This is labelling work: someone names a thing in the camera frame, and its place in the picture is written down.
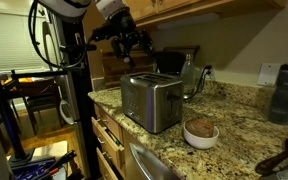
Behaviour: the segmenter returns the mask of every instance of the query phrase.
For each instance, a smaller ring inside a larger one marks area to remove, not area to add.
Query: kitchen counter
[[[123,114],[120,89],[91,92],[89,97],[181,179],[258,179],[255,166],[282,152],[288,138],[288,126],[270,123],[259,109],[224,97],[198,94],[184,104],[182,122],[158,135]],[[218,127],[213,148],[199,150],[185,141],[183,125],[192,118],[210,119]]]

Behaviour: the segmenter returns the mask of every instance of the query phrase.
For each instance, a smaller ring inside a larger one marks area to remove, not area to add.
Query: toaster
[[[142,72],[121,77],[123,113],[151,134],[182,120],[183,82],[178,76]]]

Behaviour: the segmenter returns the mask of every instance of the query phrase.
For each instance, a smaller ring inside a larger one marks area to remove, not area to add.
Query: cabinet door
[[[201,0],[157,0],[158,12],[173,10],[182,6],[193,4]]]
[[[156,0],[124,0],[130,7],[134,20],[152,16],[157,12]]]

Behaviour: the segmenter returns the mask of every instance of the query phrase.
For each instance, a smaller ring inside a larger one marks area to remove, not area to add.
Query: window
[[[39,48],[45,57],[42,41],[43,21],[45,18],[41,17],[36,20],[36,39],[40,42]],[[28,17],[0,14],[0,72],[9,72],[12,69],[32,72],[49,68],[33,48],[28,32]]]

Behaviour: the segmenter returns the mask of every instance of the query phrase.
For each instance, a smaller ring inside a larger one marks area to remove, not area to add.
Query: backsplash
[[[223,96],[235,102],[255,106],[268,112],[274,87],[251,87],[217,81],[206,81],[203,93]]]

